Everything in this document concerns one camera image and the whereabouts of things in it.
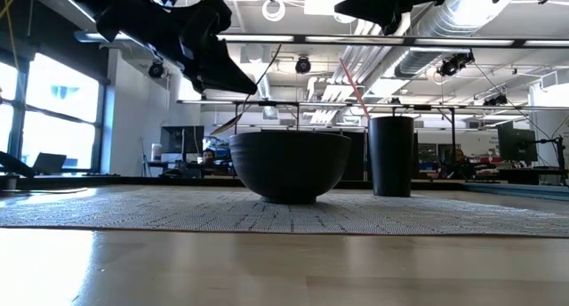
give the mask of woven mat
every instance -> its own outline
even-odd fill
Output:
[[[251,192],[157,187],[0,200],[0,227],[569,238],[565,216],[433,197],[329,193],[316,205],[288,206],[263,203]]]

